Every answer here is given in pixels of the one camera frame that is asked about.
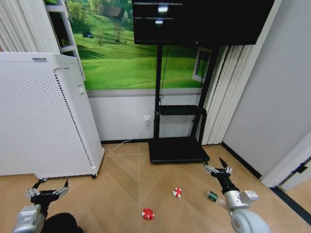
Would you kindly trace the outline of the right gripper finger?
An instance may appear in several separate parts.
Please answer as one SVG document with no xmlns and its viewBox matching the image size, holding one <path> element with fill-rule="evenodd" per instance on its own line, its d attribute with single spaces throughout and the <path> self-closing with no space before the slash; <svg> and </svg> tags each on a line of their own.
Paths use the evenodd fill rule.
<svg viewBox="0 0 311 233">
<path fill-rule="evenodd" d="M 215 169 L 212 166 L 210 166 L 207 161 L 203 161 L 203 165 L 204 165 L 205 171 L 208 174 L 210 174 L 212 176 L 215 174 Z"/>
<path fill-rule="evenodd" d="M 225 172 L 227 174 L 232 174 L 232 168 L 222 159 L 222 158 L 219 158 Z"/>
</svg>

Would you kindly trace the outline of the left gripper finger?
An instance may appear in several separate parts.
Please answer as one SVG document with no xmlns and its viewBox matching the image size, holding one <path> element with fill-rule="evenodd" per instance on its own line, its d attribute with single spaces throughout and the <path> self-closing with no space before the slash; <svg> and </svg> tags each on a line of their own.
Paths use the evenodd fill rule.
<svg viewBox="0 0 311 233">
<path fill-rule="evenodd" d="M 58 196 L 64 196 L 68 192 L 69 192 L 69 182 L 68 182 L 68 179 L 66 179 L 64 186 L 62 188 L 54 191 L 53 193 L 55 195 L 58 195 Z"/>
<path fill-rule="evenodd" d="M 40 186 L 40 184 L 43 183 L 43 180 L 40 179 L 38 180 L 38 182 L 36 182 L 32 188 L 29 188 L 26 190 L 26 196 L 28 198 L 31 198 L 32 196 L 36 196 L 39 192 L 38 192 L 38 187 Z"/>
</svg>

